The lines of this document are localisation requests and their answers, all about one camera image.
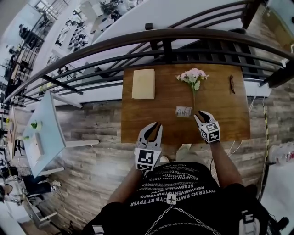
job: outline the silver chain necklace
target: silver chain necklace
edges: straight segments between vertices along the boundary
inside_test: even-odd
[[[161,220],[161,219],[163,218],[163,216],[164,216],[164,215],[165,215],[170,209],[175,209],[175,210],[178,210],[179,212],[182,212],[182,213],[186,214],[186,215],[189,216],[190,218],[195,219],[195,220],[197,221],[198,224],[194,224],[194,223],[173,223],[173,224],[167,224],[167,225],[164,225],[164,226],[162,226],[162,227],[159,227],[158,229],[155,229],[154,231],[151,232],[151,230],[152,230],[153,227],[157,224],[157,222],[158,222],[159,220]],[[215,234],[215,235],[221,235],[221,234],[220,234],[218,231],[216,231],[215,229],[213,229],[213,228],[211,228],[211,227],[205,225],[200,219],[195,218],[193,215],[191,215],[191,214],[185,212],[185,211],[182,210],[182,209],[178,209],[178,208],[176,208],[176,207],[173,206],[173,205],[170,205],[170,207],[169,207],[168,209],[166,209],[166,210],[163,212],[162,215],[159,216],[159,218],[153,223],[153,225],[151,226],[151,228],[148,229],[148,231],[147,231],[147,233],[146,233],[145,235],[151,235],[151,234],[157,232],[157,231],[160,230],[160,229],[164,229],[164,228],[167,228],[167,227],[170,227],[170,226],[174,226],[174,225],[182,225],[182,224],[184,224],[184,225],[195,225],[195,226],[200,226],[200,227],[203,227],[203,228],[206,228],[206,229],[212,231],[213,234]]]

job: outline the gray wood plank floor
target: gray wood plank floor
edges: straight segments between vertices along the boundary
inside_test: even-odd
[[[274,35],[262,23],[262,9],[249,27],[249,35],[260,37],[277,45]],[[294,140],[294,81],[271,92],[264,100],[268,113],[270,145]],[[120,143],[121,101],[85,104],[82,109],[62,106],[57,109],[58,119],[66,140],[99,139],[93,147],[65,149],[50,167],[64,166],[65,171],[53,174],[50,179],[61,182],[57,193],[46,196],[40,209],[44,214],[58,212],[52,221],[63,228],[72,220],[82,229],[106,205],[134,162],[133,144]],[[251,139],[231,156],[239,169],[245,185],[260,184],[265,160],[265,121],[262,99],[257,98],[250,113]],[[236,142],[234,151],[240,142]],[[232,142],[223,143],[228,151]],[[163,154],[175,158],[176,146],[164,145]],[[210,163],[209,145],[193,145],[192,150]],[[23,173],[29,172],[25,158],[14,159]]]

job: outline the black and white marker cube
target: black and white marker cube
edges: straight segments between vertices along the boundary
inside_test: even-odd
[[[220,126],[218,122],[208,123],[199,127],[199,131],[203,139],[208,143],[221,139]]]
[[[135,148],[136,169],[153,171],[154,165],[159,158],[161,151]]]

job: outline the beige notebook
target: beige notebook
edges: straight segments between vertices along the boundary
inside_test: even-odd
[[[145,100],[155,98],[155,71],[141,69],[134,71],[132,99]]]

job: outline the brown tabletop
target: brown tabletop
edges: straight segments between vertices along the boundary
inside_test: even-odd
[[[133,71],[124,71],[121,142],[136,143],[142,128],[152,122],[163,125],[162,144],[203,143],[197,124],[190,118],[177,117],[177,106],[193,106],[192,90],[187,83],[176,80],[191,68],[209,74],[196,92],[195,110],[214,115],[220,124],[221,141],[250,139],[248,104],[241,69],[228,65],[177,64],[144,67],[155,70],[155,99],[132,99]],[[229,76],[233,76],[234,91]]]

